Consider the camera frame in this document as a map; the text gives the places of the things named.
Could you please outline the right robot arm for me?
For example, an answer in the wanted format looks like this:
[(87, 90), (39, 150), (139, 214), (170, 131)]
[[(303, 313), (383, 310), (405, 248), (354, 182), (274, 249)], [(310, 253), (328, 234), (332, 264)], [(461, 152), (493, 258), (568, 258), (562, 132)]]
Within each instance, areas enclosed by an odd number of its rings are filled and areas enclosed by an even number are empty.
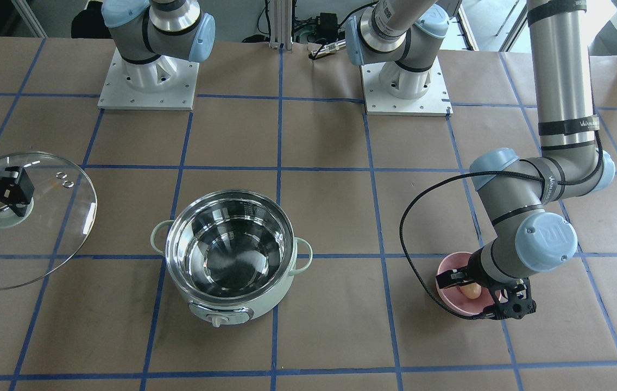
[(98, 210), (86, 166), (108, 111), (124, 113), (112, 153), (154, 154), (164, 110), (190, 113), (215, 20), (197, 1), (105, 1), (109, 40), (0, 37), (0, 228), (82, 223)]

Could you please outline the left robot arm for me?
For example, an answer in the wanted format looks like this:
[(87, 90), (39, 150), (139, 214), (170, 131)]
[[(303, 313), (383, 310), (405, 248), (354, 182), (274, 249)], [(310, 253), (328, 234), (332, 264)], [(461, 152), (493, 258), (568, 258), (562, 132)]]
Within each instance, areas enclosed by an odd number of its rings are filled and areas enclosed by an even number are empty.
[[(107, 1), (105, 24), (114, 38), (141, 27), (143, 42), (127, 58), (114, 53), (114, 65), (103, 89), (104, 108), (115, 98), (139, 92), (137, 108), (184, 82), (195, 82), (198, 64), (206, 60), (215, 37), (211, 15), (196, 2), (172, 2), (194, 12), (184, 32), (195, 39), (189, 57), (152, 51), (158, 26), (155, 13), (163, 3)], [(411, 20), (411, 28), (393, 32), (381, 20), (393, 21), (392, 6), (378, 3), (347, 20), (347, 50), (363, 69), (363, 87), (396, 98), (396, 109), (414, 106), (435, 84), (435, 51), (448, 21), (437, 5)], [(571, 27), (585, 10), (584, 1), (533, 2), (528, 11), (534, 48), (542, 156), (521, 159), (500, 148), (485, 153), (457, 180), (471, 178), (495, 227), (497, 238), (474, 253), (460, 253), (463, 264), (440, 270), (438, 297), (445, 311), (467, 320), (522, 318), (536, 310), (528, 278), (556, 269), (577, 248), (576, 231), (547, 203), (605, 188), (614, 178), (614, 163), (604, 153), (599, 122), (589, 109), (588, 55), (576, 43), (552, 39), (555, 30)], [(86, 241), (97, 213), (92, 181), (76, 163), (43, 152), (0, 156), (0, 266), (3, 279), (21, 260), (45, 260), (31, 266), (32, 275), (0, 290), (42, 280), (68, 262)], [(288, 292), (297, 267), (298, 247), (313, 250), (296, 237), (289, 218), (271, 198), (247, 189), (212, 192), (187, 205), (175, 219), (150, 233), (150, 245), (165, 258), (177, 288), (197, 317), (219, 327), (243, 324), (266, 314)]]

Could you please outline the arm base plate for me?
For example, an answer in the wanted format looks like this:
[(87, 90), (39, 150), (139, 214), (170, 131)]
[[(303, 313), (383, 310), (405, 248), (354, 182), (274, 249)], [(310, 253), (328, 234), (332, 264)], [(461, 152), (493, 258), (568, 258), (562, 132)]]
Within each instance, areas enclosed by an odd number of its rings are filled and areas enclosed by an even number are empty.
[(98, 99), (104, 110), (192, 111), (199, 64), (162, 55), (136, 65), (115, 51)]
[(380, 116), (453, 114), (439, 59), (425, 72), (410, 72), (395, 62), (361, 65), (366, 113)]

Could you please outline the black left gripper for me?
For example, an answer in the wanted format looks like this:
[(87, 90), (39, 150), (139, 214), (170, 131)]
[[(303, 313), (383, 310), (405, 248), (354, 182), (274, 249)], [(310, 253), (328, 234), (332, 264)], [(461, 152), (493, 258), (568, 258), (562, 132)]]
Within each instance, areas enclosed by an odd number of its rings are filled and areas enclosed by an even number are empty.
[[(486, 274), (482, 267), (481, 255), (450, 255), (450, 269), (437, 275), (438, 288), (463, 286), (477, 283), (486, 287)], [(492, 304), (485, 307), (480, 313), (480, 319), (503, 320), (504, 307), (501, 304)]]

